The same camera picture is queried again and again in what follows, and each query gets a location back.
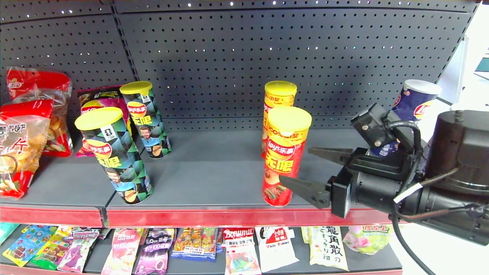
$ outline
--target green snack bag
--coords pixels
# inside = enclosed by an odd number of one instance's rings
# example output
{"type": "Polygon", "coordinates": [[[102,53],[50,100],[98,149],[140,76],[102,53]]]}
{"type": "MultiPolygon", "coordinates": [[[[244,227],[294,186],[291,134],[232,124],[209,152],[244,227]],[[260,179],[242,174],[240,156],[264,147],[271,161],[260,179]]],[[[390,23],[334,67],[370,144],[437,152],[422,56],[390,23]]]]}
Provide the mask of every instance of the green snack bag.
{"type": "Polygon", "coordinates": [[[39,250],[31,263],[43,269],[56,270],[71,245],[73,227],[59,226],[53,236],[39,250]]]}
{"type": "Polygon", "coordinates": [[[367,255],[374,255],[382,250],[394,235],[392,225],[350,226],[348,229],[343,238],[345,245],[355,252],[367,255]]]}

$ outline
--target purple snack bag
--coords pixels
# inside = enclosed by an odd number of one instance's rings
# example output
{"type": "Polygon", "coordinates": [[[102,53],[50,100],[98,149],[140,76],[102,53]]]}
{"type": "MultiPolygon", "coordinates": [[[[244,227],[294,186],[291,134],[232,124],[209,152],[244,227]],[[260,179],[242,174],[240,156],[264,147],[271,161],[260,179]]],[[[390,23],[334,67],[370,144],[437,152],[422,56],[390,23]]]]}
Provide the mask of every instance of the purple snack bag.
{"type": "Polygon", "coordinates": [[[168,250],[175,238],[173,228],[153,228],[141,249],[141,257],[137,263],[135,275],[156,273],[164,275],[168,263],[168,250]]]}

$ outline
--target lower shelf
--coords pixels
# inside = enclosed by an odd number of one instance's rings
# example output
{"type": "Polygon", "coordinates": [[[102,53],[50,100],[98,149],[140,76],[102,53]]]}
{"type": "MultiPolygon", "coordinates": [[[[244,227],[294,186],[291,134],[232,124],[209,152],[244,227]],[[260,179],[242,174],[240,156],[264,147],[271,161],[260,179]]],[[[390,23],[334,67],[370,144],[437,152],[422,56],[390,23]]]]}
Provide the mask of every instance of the lower shelf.
{"type": "MultiPolygon", "coordinates": [[[[10,237],[2,244],[1,252],[5,251],[21,235],[23,226],[20,226],[10,237]]],[[[349,250],[345,247],[345,253],[348,261],[350,272],[337,268],[324,267],[320,265],[309,265],[309,245],[304,244],[301,238],[299,228],[294,228],[295,238],[292,243],[296,257],[300,260],[297,263],[282,267],[267,273],[266,275],[318,275],[318,274],[361,274],[361,275],[401,275],[402,266],[397,259],[394,251],[390,246],[379,251],[373,256],[360,254],[349,250]]],[[[342,228],[341,233],[344,236],[348,231],[342,228]]],[[[98,242],[85,266],[85,273],[99,274],[104,266],[105,260],[111,250],[112,234],[107,239],[98,242]]],[[[215,263],[196,262],[182,259],[169,259],[167,275],[222,275],[224,274],[225,257],[224,253],[217,255],[215,263]]],[[[35,265],[28,263],[25,267],[15,266],[3,255],[0,256],[0,273],[9,275],[55,275],[67,274],[66,272],[48,271],[36,268],[35,265]]]]}

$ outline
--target chip bag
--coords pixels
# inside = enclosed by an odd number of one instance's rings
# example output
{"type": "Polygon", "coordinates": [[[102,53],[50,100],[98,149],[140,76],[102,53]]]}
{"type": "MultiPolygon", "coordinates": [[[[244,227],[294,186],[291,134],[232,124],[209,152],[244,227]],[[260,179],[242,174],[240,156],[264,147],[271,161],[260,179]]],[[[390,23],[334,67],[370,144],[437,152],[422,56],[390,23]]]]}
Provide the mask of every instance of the chip bag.
{"type": "Polygon", "coordinates": [[[7,87],[14,103],[53,100],[48,141],[43,148],[43,155],[69,157],[73,152],[73,144],[66,115],[71,98],[71,80],[60,72],[10,67],[7,72],[7,87]]]}
{"type": "MultiPolygon", "coordinates": [[[[80,101],[81,114],[103,107],[117,107],[122,110],[122,118],[126,123],[129,134],[132,135],[131,119],[126,102],[119,94],[119,86],[108,86],[77,92],[80,101]]],[[[76,157],[95,157],[87,141],[82,139],[82,148],[76,153],[76,157]]]]}
{"type": "Polygon", "coordinates": [[[394,229],[392,225],[367,225],[350,226],[343,242],[355,252],[374,255],[386,247],[392,236],[394,229]]]}
{"type": "Polygon", "coordinates": [[[47,141],[52,100],[0,107],[0,196],[21,198],[28,190],[47,141]]]}

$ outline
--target colorful candy bag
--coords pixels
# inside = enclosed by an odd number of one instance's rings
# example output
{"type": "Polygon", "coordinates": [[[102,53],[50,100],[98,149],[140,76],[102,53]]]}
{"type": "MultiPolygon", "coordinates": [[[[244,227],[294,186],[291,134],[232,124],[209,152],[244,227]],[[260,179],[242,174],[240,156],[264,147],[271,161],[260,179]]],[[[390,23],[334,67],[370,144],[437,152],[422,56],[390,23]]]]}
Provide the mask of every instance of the colorful candy bag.
{"type": "Polygon", "coordinates": [[[17,241],[3,252],[16,265],[24,266],[56,231],[54,226],[31,225],[17,241]]]}
{"type": "Polygon", "coordinates": [[[309,264],[348,270],[339,226],[309,227],[309,264]]]}
{"type": "Polygon", "coordinates": [[[46,145],[52,100],[0,107],[0,196],[21,198],[46,145]]]}
{"type": "Polygon", "coordinates": [[[290,240],[295,237],[293,229],[288,227],[257,227],[255,231],[262,272],[268,272],[299,261],[295,257],[294,247],[290,240]]]}
{"type": "Polygon", "coordinates": [[[43,155],[69,157],[73,144],[66,123],[66,114],[71,98],[71,80],[60,72],[27,68],[8,68],[7,86],[14,102],[39,99],[54,101],[53,114],[48,132],[48,141],[43,155]]]}
{"type": "Polygon", "coordinates": [[[184,228],[177,238],[171,258],[216,261],[217,228],[184,228]]]}
{"type": "Polygon", "coordinates": [[[56,270],[71,245],[70,226],[59,226],[49,241],[37,252],[31,263],[44,269],[56,270]]]}
{"type": "Polygon", "coordinates": [[[0,244],[2,244],[17,227],[19,227],[19,224],[0,223],[0,244]]]}
{"type": "Polygon", "coordinates": [[[74,229],[71,232],[73,238],[71,246],[58,265],[60,271],[81,273],[90,254],[90,249],[97,240],[98,229],[74,229]]]}
{"type": "Polygon", "coordinates": [[[256,256],[253,228],[226,228],[222,231],[226,243],[224,275],[261,275],[256,256]]]}
{"type": "Polygon", "coordinates": [[[176,230],[173,228],[153,228],[141,249],[135,275],[156,273],[164,275],[168,263],[168,250],[173,244],[176,230]]]}
{"type": "Polygon", "coordinates": [[[343,239],[345,245],[355,252],[367,255],[374,255],[382,250],[394,235],[392,225],[350,226],[348,230],[343,239]]]}
{"type": "MultiPolygon", "coordinates": [[[[132,135],[131,119],[126,107],[126,102],[119,94],[119,86],[108,86],[77,92],[80,101],[81,114],[103,107],[117,107],[122,110],[122,118],[126,123],[129,134],[132,135]]],[[[76,153],[76,157],[95,157],[89,145],[82,139],[82,148],[76,153]]]]}
{"type": "Polygon", "coordinates": [[[116,229],[101,275],[131,275],[144,229],[116,229]]]}

